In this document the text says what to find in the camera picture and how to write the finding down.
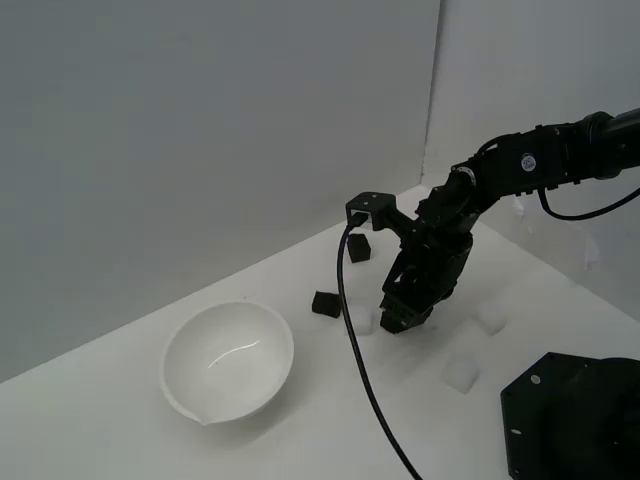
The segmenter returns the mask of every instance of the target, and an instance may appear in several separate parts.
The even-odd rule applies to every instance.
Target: black cable
[[[343,261],[344,261],[344,249],[347,244],[347,239],[349,238],[349,234],[354,229],[355,226],[358,225],[347,225],[342,234],[342,238],[340,239],[340,245],[338,246],[338,295],[340,296],[340,304],[342,306],[342,314],[344,315],[344,323],[347,326],[347,334],[349,335],[349,340],[351,341],[351,347],[353,348],[353,354],[356,357],[356,363],[358,364],[358,370],[360,371],[360,377],[362,378],[362,384],[364,385],[364,390],[367,392],[367,397],[369,397],[369,402],[371,402],[371,407],[373,408],[373,412],[380,422],[380,426],[382,430],[384,430],[389,443],[400,457],[400,460],[409,471],[414,480],[422,480],[422,477],[418,474],[416,469],[411,465],[411,462],[405,455],[402,447],[396,440],[396,437],[393,436],[389,425],[387,424],[387,420],[384,418],[382,414],[382,410],[380,410],[380,405],[378,405],[378,400],[376,400],[376,396],[373,393],[373,389],[371,388],[371,382],[369,381],[369,375],[367,375],[367,370],[364,366],[364,361],[362,360],[362,354],[360,353],[360,347],[358,346],[358,340],[356,339],[356,334],[353,331],[353,325],[351,324],[351,316],[349,315],[349,307],[347,306],[347,297],[344,293],[344,278],[343,278]]]
[[[626,205],[627,203],[629,203],[631,200],[633,200],[638,196],[640,196],[640,188],[634,190],[629,195],[618,200],[617,202],[614,202],[607,207],[594,210],[593,212],[583,213],[582,215],[561,215],[551,210],[551,207],[549,206],[549,201],[547,200],[547,194],[544,191],[544,188],[541,188],[538,190],[538,197],[540,198],[540,204],[542,205],[542,209],[546,213],[551,215],[553,218],[557,218],[558,220],[567,220],[570,222],[575,222],[578,220],[589,220],[590,218],[599,217],[600,215],[604,215],[605,213],[612,212],[616,208]]]

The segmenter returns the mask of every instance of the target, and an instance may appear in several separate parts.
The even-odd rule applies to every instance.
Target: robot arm
[[[613,178],[636,166],[640,109],[615,118],[598,112],[580,122],[540,125],[487,142],[476,155],[452,167],[447,182],[420,202],[415,220],[396,209],[393,195],[358,195],[346,205],[348,220],[365,212],[374,231],[389,228],[401,241],[382,287],[380,324],[392,333],[420,325],[435,304],[453,293],[473,245],[471,229],[501,197],[537,191],[548,213],[572,219],[550,211],[545,189]],[[636,192],[617,206],[640,195],[640,189]]]

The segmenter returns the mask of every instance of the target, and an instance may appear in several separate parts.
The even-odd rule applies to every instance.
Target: white label
[[[536,168],[536,159],[533,158],[533,155],[527,153],[524,157],[522,157],[520,165],[522,165],[522,169],[525,172],[532,172]]]

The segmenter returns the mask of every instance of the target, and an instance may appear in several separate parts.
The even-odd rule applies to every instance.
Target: ceramic bowl
[[[287,322],[257,303],[234,301],[188,320],[160,362],[169,403],[202,425],[247,417],[284,384],[293,361]]]

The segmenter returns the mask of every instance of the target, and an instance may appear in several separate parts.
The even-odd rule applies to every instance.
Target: bowl rim
[[[178,335],[178,333],[180,333],[180,331],[182,331],[182,329],[185,328],[189,322],[191,322],[194,318],[200,316],[201,314],[203,314],[204,312],[206,312],[208,310],[220,307],[222,305],[229,305],[229,304],[233,304],[233,303],[251,305],[251,306],[254,306],[254,307],[262,308],[263,310],[266,310],[267,312],[269,312],[273,317],[275,317],[275,319],[281,325],[282,330],[285,333],[287,347],[288,347],[288,349],[290,351],[290,354],[287,356],[288,357],[287,364],[285,365],[284,370],[280,374],[280,377],[278,378],[278,381],[274,384],[274,386],[271,388],[271,390],[269,390],[269,392],[266,395],[264,395],[263,397],[258,399],[256,402],[254,402],[254,404],[245,413],[242,413],[240,415],[235,415],[235,416],[217,417],[217,418],[215,418],[213,420],[204,421],[204,420],[198,418],[189,409],[185,408],[173,396],[173,394],[171,393],[171,390],[169,389],[169,386],[167,385],[167,382],[165,380],[165,367],[164,367],[164,365],[165,365],[165,361],[166,361],[166,358],[167,358],[167,353],[169,353],[169,348],[171,348],[171,344],[175,340],[175,338]],[[160,368],[159,368],[159,371],[158,371],[159,377],[160,377],[159,378],[159,380],[160,380],[160,389],[162,390],[162,393],[164,394],[164,397],[167,399],[169,404],[173,408],[175,408],[178,412],[180,412],[182,415],[184,415],[185,417],[188,417],[188,418],[190,418],[192,420],[195,420],[196,422],[198,422],[198,423],[200,423],[202,425],[209,425],[209,424],[212,424],[212,423],[230,422],[232,420],[238,420],[240,418],[245,418],[245,417],[248,417],[249,415],[252,415],[253,413],[256,413],[258,410],[260,410],[262,407],[264,407],[267,403],[269,403],[271,401],[271,399],[273,399],[273,397],[276,395],[276,393],[278,393],[280,391],[280,389],[282,388],[282,385],[284,385],[284,382],[286,381],[287,377],[289,376],[289,373],[291,371],[291,365],[293,364],[293,356],[294,356],[294,346],[293,346],[293,334],[291,333],[291,328],[289,327],[289,324],[284,319],[284,317],[282,317],[282,315],[280,315],[276,310],[274,310],[273,308],[269,307],[268,305],[265,305],[265,304],[260,303],[260,302],[256,302],[254,300],[247,300],[246,298],[234,299],[234,300],[225,300],[225,301],[221,301],[221,302],[216,302],[214,304],[211,304],[211,305],[203,308],[202,310],[198,311],[197,313],[191,315],[187,320],[182,322],[178,326],[178,328],[176,328],[173,331],[173,333],[169,336],[169,339],[168,339],[168,341],[167,341],[167,343],[166,343],[166,345],[165,345],[165,347],[164,347],[164,349],[162,351],[162,356],[160,357]]]

